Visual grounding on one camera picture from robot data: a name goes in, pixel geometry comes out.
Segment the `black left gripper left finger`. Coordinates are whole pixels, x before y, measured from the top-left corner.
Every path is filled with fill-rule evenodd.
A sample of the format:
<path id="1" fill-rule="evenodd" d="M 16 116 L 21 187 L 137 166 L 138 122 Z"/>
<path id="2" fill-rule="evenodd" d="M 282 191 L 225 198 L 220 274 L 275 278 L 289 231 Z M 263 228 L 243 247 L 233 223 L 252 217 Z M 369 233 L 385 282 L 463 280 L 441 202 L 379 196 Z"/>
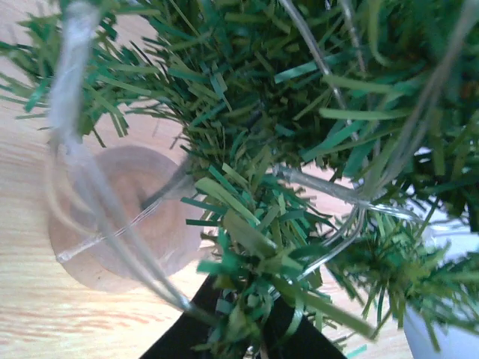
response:
<path id="1" fill-rule="evenodd" d="M 208 276 L 192 299 L 193 304 L 212 313 L 220 295 L 219 289 L 213 288 L 216 278 Z M 210 326 L 188 314 L 180 318 L 140 357 L 141 359 L 210 359 L 208 351 L 198 352 L 193 346 L 205 342 Z"/>

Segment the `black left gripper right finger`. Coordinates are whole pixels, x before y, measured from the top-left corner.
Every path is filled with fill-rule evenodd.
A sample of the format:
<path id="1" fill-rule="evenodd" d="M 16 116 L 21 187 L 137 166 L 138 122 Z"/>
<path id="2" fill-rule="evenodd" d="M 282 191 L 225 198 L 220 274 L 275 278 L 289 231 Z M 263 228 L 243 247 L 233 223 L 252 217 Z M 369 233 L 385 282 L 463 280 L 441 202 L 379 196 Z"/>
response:
<path id="1" fill-rule="evenodd" d="M 262 358 L 272 359 L 346 359 L 342 352 L 321 334 L 305 316 L 297 330 L 285 337 L 293 308 L 283 298 L 278 298 L 263 327 L 266 354 Z"/>

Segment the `round wooden tree base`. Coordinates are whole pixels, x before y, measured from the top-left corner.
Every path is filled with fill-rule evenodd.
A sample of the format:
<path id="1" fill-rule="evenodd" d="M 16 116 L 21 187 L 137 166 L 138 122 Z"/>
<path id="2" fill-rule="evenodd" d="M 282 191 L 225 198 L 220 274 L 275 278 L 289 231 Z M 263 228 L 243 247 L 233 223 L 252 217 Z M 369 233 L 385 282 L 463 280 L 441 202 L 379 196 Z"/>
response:
<path id="1" fill-rule="evenodd" d="M 47 191 L 56 260 L 82 285 L 102 292 L 139 287 L 131 265 L 169 277 L 201 257 L 201 209 L 186 165 L 147 147 L 102 150 L 66 171 L 52 163 Z"/>

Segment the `small green christmas tree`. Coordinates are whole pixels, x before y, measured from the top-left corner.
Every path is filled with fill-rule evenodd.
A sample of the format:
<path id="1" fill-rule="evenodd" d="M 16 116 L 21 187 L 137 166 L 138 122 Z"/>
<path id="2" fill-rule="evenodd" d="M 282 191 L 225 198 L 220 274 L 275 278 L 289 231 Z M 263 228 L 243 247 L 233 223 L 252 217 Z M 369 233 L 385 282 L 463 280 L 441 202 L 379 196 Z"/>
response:
<path id="1" fill-rule="evenodd" d="M 50 165 L 62 171 L 77 165 L 64 147 L 53 154 L 50 145 L 62 2 L 57 13 L 22 22 L 28 43 L 1 42 L 1 56 L 27 77 L 21 82 L 2 73 L 5 99 L 21 104 L 28 117 L 46 120 L 48 204 Z M 213 358 L 262 358 L 263 327 L 278 298 L 294 310 L 285 337 L 305 316 L 321 334 L 325 327 L 345 327 L 373 340 L 389 319 L 403 328 L 407 307 L 425 321 L 437 352 L 434 325 L 478 335 L 478 252 L 448 258 L 449 244 L 427 243 L 436 212 L 443 213 L 444 223 L 478 232 L 478 27 L 466 39 L 419 147 L 376 200 L 415 220 L 367 211 L 354 242 L 310 270 L 328 253 L 324 242 L 353 205 L 273 171 L 283 165 L 358 190 L 364 183 L 362 159 L 384 162 L 391 154 L 403 115 L 413 110 L 438 64 L 454 27 L 447 14 L 459 1 L 304 1 L 320 5 L 312 13 L 313 33 L 333 73 L 405 90 L 386 102 L 383 93 L 365 96 L 343 88 L 352 108 L 385 107 L 400 116 L 359 124 L 359 135 L 378 138 L 379 145 L 369 142 L 353 151 L 351 138 L 345 138 L 341 151 L 309 162 L 302 154 L 342 132 L 344 123 L 322 115 L 338 104 L 299 37 L 272 23 L 248 30 L 233 21 L 224 33 L 213 34 L 215 49 L 169 52 L 180 38 L 163 34 L 166 25 L 186 30 L 175 9 L 143 16 L 126 9 L 131 1 L 105 2 L 120 10 L 106 13 L 97 27 L 78 133 L 92 156 L 135 145 L 186 165 L 193 194 L 181 202 L 202 211 L 186 223 L 201 227 L 203 253 L 166 278 L 194 311 L 158 296 L 180 315 L 210 326 L 207 340 L 193 350 Z M 208 276 L 220 290 L 212 313 L 192 302 Z"/>

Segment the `clear led string lights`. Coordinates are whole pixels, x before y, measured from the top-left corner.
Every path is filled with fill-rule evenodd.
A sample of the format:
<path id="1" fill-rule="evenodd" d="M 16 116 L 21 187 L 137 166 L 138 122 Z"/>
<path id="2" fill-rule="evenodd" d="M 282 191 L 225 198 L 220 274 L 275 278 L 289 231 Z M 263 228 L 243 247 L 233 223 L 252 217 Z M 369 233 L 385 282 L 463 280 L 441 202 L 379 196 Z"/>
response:
<path id="1" fill-rule="evenodd" d="M 197 1 L 185 5 L 170 1 L 154 5 L 128 2 L 126 9 L 139 15 L 161 16 L 175 9 L 185 31 L 166 25 L 163 34 L 180 38 L 180 43 L 169 46 L 169 52 L 190 51 L 193 47 L 215 49 L 213 34 L 225 32 L 227 23 L 238 21 L 248 30 L 260 28 L 272 23 L 287 34 L 299 37 L 311 53 L 316 69 L 327 81 L 330 93 L 337 102 L 336 108 L 324 108 L 325 118 L 344 123 L 344 130 L 324 139 L 316 147 L 302 154 L 305 162 L 331 152 L 341 151 L 341 143 L 351 138 L 351 148 L 357 151 L 361 145 L 373 142 L 379 145 L 378 138 L 359 135 L 359 124 L 368 121 L 376 125 L 381 120 L 400 116 L 399 111 L 380 107 L 365 112 L 352 108 L 342 94 L 343 88 L 362 92 L 365 96 L 383 93 L 386 102 L 391 102 L 405 94 L 405 90 L 394 86 L 386 87 L 372 82 L 351 82 L 333 73 L 326 61 L 322 49 L 313 33 L 312 13 L 320 9 L 317 2 L 276 1 L 271 10 L 260 8 L 257 12 L 229 14 L 229 2 Z M 138 275 L 139 279 L 157 295 L 179 309 L 191 313 L 194 307 L 168 281 L 165 273 L 155 264 L 148 253 L 145 243 L 135 231 L 132 222 L 126 217 L 119 198 L 109 185 L 106 175 L 100 169 L 96 159 L 82 144 L 77 129 L 80 103 L 83 94 L 85 70 L 90 60 L 97 27 L 106 13 L 119 11 L 119 4 L 107 4 L 105 1 L 63 1 L 63 42 L 58 61 L 55 80 L 50 93 L 49 122 L 52 127 L 50 142 L 53 154 L 64 147 L 69 160 L 77 163 L 82 172 L 77 176 L 79 187 L 70 192 L 71 200 L 84 210 L 97 216 L 98 227 L 103 238 L 120 254 L 126 264 Z M 304 185 L 318 191 L 328 192 L 353 205 L 349 218 L 339 227 L 333 236 L 324 242 L 328 253 L 310 265 L 315 270 L 345 250 L 361 233 L 367 211 L 390 213 L 398 218 L 415 220 L 410 212 L 376 203 L 385 186 L 395 180 L 403 171 L 412 153 L 419 147 L 426 130 L 432 123 L 432 112 L 437 106 L 440 94 L 455 63 L 463 54 L 467 37 L 478 27 L 478 3 L 459 1 L 457 10 L 448 12 L 447 17 L 454 21 L 448 40 L 444 44 L 442 55 L 436 67 L 430 71 L 415 107 L 403 115 L 403 126 L 397 140 L 391 146 L 391 154 L 384 162 L 368 162 L 362 159 L 364 183 L 358 190 L 334 185 L 301 174 L 292 168 L 276 165 L 274 174 L 288 182 Z"/>

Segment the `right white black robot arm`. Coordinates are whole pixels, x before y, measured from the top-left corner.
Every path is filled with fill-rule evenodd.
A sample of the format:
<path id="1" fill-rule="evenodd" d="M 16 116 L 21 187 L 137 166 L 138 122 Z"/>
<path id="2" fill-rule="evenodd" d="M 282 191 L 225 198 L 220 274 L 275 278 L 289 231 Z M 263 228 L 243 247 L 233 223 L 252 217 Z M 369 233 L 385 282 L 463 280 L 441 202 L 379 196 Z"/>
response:
<path id="1" fill-rule="evenodd" d="M 411 307 L 406 308 L 403 331 L 415 359 L 478 359 L 478 335 L 455 327 L 443 329 L 434 325 L 433 329 L 440 347 L 438 352 L 425 321 Z"/>

